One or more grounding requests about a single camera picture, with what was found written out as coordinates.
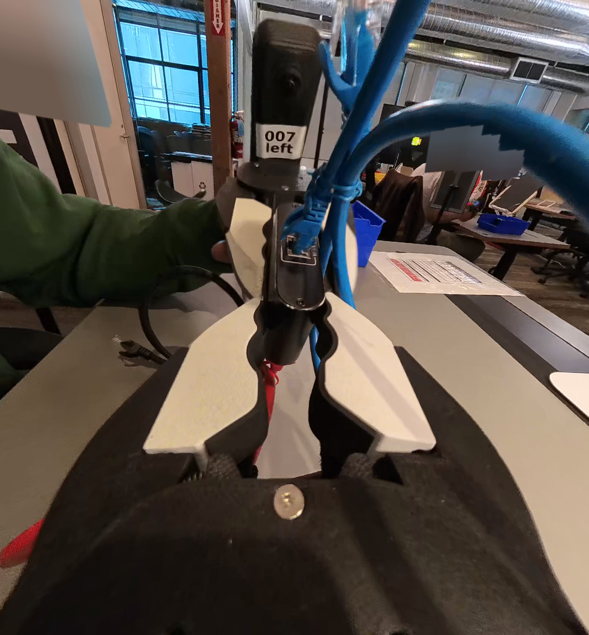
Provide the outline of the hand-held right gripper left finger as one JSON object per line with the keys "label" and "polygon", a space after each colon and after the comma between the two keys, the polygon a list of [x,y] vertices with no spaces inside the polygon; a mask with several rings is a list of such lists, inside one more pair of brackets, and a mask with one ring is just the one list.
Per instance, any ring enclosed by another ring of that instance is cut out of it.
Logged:
{"label": "hand-held right gripper left finger", "polygon": [[187,454],[199,467],[228,455],[252,460],[268,433],[259,300],[250,300],[190,345],[143,444],[148,455]]}

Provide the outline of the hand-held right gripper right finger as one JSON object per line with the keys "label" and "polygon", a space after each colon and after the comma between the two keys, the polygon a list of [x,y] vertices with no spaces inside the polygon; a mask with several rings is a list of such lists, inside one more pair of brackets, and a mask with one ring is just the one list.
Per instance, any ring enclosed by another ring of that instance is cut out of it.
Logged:
{"label": "hand-held right gripper right finger", "polygon": [[430,451],[436,439],[397,351],[385,333],[338,295],[314,313],[319,364],[308,403],[322,472],[350,455]]}

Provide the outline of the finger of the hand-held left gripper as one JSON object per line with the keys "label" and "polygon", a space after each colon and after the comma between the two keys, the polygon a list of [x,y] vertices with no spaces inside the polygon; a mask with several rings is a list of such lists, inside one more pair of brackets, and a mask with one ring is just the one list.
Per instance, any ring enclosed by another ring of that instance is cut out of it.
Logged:
{"label": "finger of the hand-held left gripper", "polygon": [[354,304],[359,272],[357,239],[351,206],[330,206],[322,226],[322,271],[326,290]]}
{"label": "finger of the hand-held left gripper", "polygon": [[262,202],[245,197],[235,200],[226,242],[235,277],[246,298],[261,296],[267,240],[264,228],[272,216],[271,207]]}

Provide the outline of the black ethernet port adapter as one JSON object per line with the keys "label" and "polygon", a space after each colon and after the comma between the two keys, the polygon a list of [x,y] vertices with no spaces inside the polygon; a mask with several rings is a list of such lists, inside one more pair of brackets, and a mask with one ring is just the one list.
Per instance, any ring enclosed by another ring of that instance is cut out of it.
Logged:
{"label": "black ethernet port adapter", "polygon": [[283,234],[294,201],[280,202],[262,228],[265,263],[260,294],[261,332],[265,360],[294,364],[313,326],[312,314],[325,302],[319,240],[308,250],[295,251],[296,235]]}

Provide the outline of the person's left forearm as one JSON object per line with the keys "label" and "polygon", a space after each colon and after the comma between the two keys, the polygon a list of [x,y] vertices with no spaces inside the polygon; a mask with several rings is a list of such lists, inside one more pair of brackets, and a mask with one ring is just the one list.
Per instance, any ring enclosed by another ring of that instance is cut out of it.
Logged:
{"label": "person's left forearm", "polygon": [[230,273],[212,258],[223,240],[214,201],[155,213],[61,194],[0,139],[0,291],[28,306],[138,300],[177,266]]}

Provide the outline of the blue storage bin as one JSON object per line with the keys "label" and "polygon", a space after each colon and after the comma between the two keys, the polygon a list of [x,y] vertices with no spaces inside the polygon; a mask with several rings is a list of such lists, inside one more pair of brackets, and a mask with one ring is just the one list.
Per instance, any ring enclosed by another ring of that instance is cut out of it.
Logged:
{"label": "blue storage bin", "polygon": [[360,201],[352,203],[355,236],[357,241],[357,263],[366,267],[378,241],[385,220]]}
{"label": "blue storage bin", "polygon": [[483,213],[477,218],[477,227],[497,235],[521,236],[529,229],[530,222],[521,218]]}

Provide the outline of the red fire extinguisher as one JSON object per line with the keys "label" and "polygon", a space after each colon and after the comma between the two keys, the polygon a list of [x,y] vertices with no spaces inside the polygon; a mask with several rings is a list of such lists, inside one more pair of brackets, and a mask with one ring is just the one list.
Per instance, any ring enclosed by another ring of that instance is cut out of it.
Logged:
{"label": "red fire extinguisher", "polygon": [[244,112],[238,110],[232,114],[229,122],[232,157],[242,159],[244,155]]}

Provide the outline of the black office chair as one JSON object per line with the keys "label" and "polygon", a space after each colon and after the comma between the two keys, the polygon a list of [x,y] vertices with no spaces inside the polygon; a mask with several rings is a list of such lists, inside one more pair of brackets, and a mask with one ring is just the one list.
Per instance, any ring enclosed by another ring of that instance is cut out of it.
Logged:
{"label": "black office chair", "polygon": [[204,199],[206,195],[205,189],[200,189],[198,192],[194,193],[193,195],[181,194],[180,192],[175,190],[169,184],[169,182],[162,181],[160,179],[156,180],[155,186],[156,186],[156,192],[157,192],[157,199],[160,202],[163,202],[168,205],[175,204],[177,202],[181,202],[186,199],[201,200],[201,199]]}

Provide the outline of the chair with brown jacket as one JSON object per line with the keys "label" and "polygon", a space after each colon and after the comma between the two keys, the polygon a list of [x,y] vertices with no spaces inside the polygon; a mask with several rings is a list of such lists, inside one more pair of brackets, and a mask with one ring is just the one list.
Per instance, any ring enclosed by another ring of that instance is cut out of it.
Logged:
{"label": "chair with brown jacket", "polygon": [[389,171],[373,191],[373,211],[384,220],[380,241],[414,243],[424,227],[422,176]]}

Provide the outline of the laminated instruction sheet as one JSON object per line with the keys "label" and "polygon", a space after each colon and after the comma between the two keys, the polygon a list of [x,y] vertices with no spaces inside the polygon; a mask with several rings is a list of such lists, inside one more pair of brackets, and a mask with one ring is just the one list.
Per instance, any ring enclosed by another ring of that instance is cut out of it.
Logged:
{"label": "laminated instruction sheet", "polygon": [[459,257],[374,251],[370,265],[399,293],[518,297],[519,291]]}

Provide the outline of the large window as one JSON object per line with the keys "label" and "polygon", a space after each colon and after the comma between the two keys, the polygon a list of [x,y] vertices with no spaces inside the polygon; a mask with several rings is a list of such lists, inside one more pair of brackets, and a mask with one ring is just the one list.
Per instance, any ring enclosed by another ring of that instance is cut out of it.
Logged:
{"label": "large window", "polygon": [[112,1],[134,120],[211,124],[203,1]]}

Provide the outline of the wooden work table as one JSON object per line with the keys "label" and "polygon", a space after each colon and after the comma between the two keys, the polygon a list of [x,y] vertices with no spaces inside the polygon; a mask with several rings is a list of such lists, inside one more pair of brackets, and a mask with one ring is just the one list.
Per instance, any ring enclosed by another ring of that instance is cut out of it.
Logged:
{"label": "wooden work table", "polygon": [[489,269],[489,274],[502,281],[520,253],[541,254],[543,251],[570,251],[570,245],[552,237],[525,230],[521,235],[495,234],[478,227],[477,219],[466,222],[454,221],[453,227],[458,234],[478,239],[502,250],[498,263]]}

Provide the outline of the wooden post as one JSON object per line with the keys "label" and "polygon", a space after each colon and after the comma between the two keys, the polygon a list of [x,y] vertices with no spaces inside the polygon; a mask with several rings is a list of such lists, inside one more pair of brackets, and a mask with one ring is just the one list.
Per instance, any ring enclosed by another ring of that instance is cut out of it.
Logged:
{"label": "wooden post", "polygon": [[230,1],[204,1],[214,194],[232,175]]}

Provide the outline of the black white wall poster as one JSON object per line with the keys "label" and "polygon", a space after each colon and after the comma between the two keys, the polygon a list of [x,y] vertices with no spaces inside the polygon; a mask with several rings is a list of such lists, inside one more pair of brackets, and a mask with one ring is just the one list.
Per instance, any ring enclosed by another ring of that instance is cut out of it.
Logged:
{"label": "black white wall poster", "polygon": [[54,121],[0,110],[0,139],[50,178],[63,194],[76,194]]}

